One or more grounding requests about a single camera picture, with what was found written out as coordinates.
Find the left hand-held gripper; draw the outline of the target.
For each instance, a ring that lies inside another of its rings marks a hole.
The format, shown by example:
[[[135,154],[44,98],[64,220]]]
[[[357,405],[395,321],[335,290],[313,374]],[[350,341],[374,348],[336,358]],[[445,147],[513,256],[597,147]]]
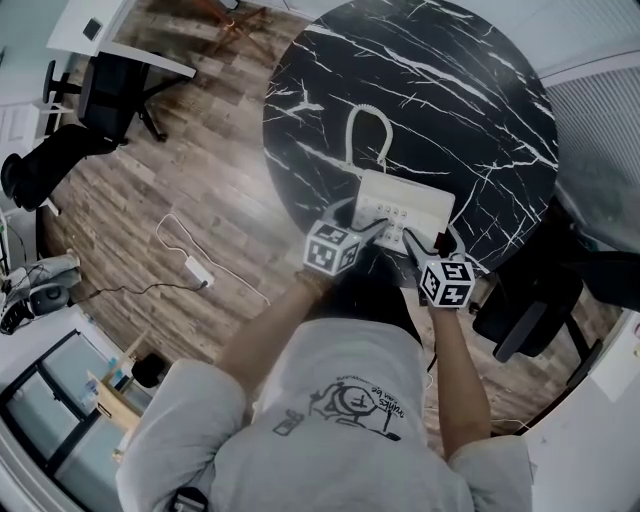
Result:
[[[348,197],[328,206],[306,236],[303,265],[329,277],[353,267],[361,249],[372,243],[388,224],[379,218],[364,228],[351,228],[356,198]]]

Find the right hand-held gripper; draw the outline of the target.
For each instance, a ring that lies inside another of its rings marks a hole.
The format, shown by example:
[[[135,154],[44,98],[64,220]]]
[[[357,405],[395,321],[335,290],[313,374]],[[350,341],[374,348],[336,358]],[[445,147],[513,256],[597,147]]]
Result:
[[[402,241],[414,263],[421,263],[419,289],[435,308],[463,308],[474,288],[474,270],[466,260],[465,244],[453,224],[448,225],[451,240],[448,257],[436,255],[410,229],[404,228]]]

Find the person's left forearm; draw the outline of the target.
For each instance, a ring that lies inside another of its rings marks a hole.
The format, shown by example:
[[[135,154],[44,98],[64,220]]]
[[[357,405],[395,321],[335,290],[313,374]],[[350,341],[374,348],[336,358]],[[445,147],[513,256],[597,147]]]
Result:
[[[286,344],[331,284],[301,273],[295,282],[226,343],[216,366],[252,394],[269,375]]]

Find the person's right forearm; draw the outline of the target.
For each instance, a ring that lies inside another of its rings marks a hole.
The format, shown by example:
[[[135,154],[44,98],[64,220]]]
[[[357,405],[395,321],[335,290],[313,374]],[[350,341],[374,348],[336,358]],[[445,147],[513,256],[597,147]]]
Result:
[[[454,310],[429,308],[437,363],[439,425],[444,456],[491,437],[491,411]]]

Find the black office chair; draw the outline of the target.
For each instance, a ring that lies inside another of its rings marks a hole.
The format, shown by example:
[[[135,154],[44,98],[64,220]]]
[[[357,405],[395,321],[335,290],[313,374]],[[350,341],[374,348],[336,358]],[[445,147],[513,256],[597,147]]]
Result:
[[[554,199],[522,248],[495,271],[488,297],[468,306],[473,330],[495,344],[493,356],[500,363],[517,353],[537,357],[566,327],[579,356],[566,382],[569,389],[586,377],[603,349],[601,340],[587,343],[572,315],[584,284],[566,264],[585,249],[571,224],[567,211]]]
[[[183,81],[181,77],[147,87],[150,65],[125,57],[101,53],[89,59],[80,86],[53,79],[54,65],[47,69],[43,98],[51,92],[79,96],[78,124],[66,124],[28,154],[13,153],[0,169],[0,187],[17,207],[39,208],[60,182],[83,159],[105,155],[126,145],[127,130],[138,116],[152,137],[164,142],[146,102]]]

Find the white power adapter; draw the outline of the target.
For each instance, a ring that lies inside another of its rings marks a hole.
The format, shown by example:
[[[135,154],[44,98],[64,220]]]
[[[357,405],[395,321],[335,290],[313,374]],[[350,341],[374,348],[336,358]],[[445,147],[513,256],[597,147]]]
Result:
[[[214,284],[214,276],[194,256],[187,257],[185,267],[200,283],[204,283],[206,287],[211,287]]]

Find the round black marble table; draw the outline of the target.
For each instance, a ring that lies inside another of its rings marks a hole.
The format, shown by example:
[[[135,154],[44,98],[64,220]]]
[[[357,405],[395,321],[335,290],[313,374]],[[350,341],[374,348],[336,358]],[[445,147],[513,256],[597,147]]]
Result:
[[[269,82],[263,145],[303,231],[356,195],[364,170],[455,196],[478,276],[508,261],[552,198],[558,135],[546,91],[493,24],[447,0],[351,0],[310,23]]]

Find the person's grey printed t-shirt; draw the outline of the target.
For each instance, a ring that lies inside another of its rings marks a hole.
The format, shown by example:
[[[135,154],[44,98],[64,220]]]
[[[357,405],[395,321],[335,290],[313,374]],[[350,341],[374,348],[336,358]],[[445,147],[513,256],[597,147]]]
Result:
[[[123,512],[168,512],[197,487],[211,512],[532,512],[526,444],[496,437],[450,460],[427,445],[422,346],[388,324],[302,324],[250,423],[239,384],[180,360],[116,475]]]

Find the orange tree-shaped coat rack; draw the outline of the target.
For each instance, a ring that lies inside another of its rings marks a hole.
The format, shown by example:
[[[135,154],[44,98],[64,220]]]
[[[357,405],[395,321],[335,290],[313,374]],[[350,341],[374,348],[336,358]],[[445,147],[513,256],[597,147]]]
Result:
[[[248,42],[254,49],[256,49],[264,58],[272,60],[273,55],[261,44],[255,41],[251,35],[243,28],[250,20],[257,17],[264,17],[267,9],[260,7],[253,9],[250,12],[239,17],[233,17],[226,10],[220,6],[218,0],[195,0],[204,10],[212,15],[220,24],[222,35],[217,40],[214,50],[228,46],[234,38],[240,38]]]

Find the small black round bin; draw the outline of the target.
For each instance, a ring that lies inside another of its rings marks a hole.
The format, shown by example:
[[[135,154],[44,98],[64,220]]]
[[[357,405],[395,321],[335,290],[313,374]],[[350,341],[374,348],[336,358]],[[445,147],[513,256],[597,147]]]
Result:
[[[134,362],[131,373],[140,386],[152,389],[160,383],[165,368],[166,362],[162,357],[155,353],[149,353]]]

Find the light wooden crate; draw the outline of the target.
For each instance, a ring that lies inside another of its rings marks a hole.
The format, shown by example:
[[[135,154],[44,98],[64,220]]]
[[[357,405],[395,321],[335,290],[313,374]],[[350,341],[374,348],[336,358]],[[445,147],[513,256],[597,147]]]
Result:
[[[136,406],[127,396],[126,392],[135,383],[133,377],[124,375],[118,380],[116,385],[112,380],[116,376],[117,370],[108,371],[102,378],[96,377],[90,371],[88,377],[95,383],[96,404],[101,412],[104,412],[109,419],[125,419],[126,417],[140,418],[142,409]]]

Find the grey rounded machine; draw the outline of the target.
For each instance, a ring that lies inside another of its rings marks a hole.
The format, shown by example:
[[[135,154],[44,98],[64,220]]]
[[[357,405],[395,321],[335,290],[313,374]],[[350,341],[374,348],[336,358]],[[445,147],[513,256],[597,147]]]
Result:
[[[66,307],[70,290],[81,281],[80,258],[72,249],[0,275],[0,334],[13,335]]]

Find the black harness buckle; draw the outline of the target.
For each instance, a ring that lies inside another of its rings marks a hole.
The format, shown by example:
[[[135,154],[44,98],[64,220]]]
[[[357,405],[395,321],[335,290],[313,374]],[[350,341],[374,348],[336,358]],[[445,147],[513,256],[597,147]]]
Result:
[[[208,512],[208,499],[196,487],[182,487],[176,490],[169,512]]]

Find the white rectangular desk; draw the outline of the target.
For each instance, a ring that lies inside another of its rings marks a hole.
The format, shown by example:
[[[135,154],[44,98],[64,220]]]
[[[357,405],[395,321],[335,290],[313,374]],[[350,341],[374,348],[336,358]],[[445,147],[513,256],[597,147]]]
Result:
[[[115,37],[138,0],[68,0],[51,36],[47,48],[68,51],[90,57],[100,53],[117,55],[183,75],[189,79],[196,70],[168,58],[120,44]],[[90,18],[98,19],[103,28],[94,41],[82,33]]]

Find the black framed glass cabinet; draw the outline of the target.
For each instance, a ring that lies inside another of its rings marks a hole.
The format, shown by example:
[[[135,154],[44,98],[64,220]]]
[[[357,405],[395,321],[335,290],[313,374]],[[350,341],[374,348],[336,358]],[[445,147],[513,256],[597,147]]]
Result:
[[[60,482],[115,480],[124,431],[98,411],[97,382],[115,367],[73,330],[0,393],[0,418],[37,466]]]

